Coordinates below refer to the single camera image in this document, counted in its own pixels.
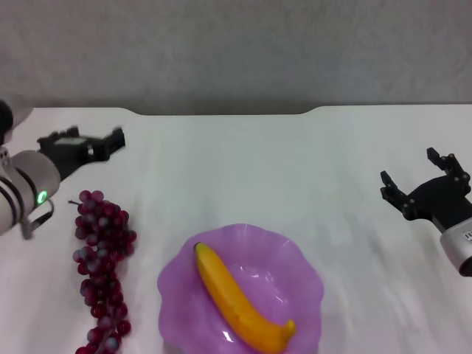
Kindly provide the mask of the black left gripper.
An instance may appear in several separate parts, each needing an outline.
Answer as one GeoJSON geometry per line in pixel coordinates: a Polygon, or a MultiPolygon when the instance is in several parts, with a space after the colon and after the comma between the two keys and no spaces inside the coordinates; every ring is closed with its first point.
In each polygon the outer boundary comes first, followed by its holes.
{"type": "Polygon", "coordinates": [[[92,138],[87,142],[80,136],[77,126],[62,131],[53,131],[38,139],[39,153],[45,155],[56,167],[61,181],[90,162],[106,162],[111,155],[125,146],[125,135],[115,128],[103,138],[92,138]]]}

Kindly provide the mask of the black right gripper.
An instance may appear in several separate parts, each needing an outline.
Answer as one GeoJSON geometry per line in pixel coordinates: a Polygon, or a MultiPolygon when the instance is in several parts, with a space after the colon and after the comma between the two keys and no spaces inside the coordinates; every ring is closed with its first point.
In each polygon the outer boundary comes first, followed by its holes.
{"type": "Polygon", "coordinates": [[[384,170],[381,172],[381,196],[406,220],[431,221],[444,232],[471,218],[471,202],[466,198],[471,191],[471,176],[462,169],[453,153],[440,156],[433,147],[426,152],[428,160],[446,176],[427,181],[406,195],[384,170]]]}

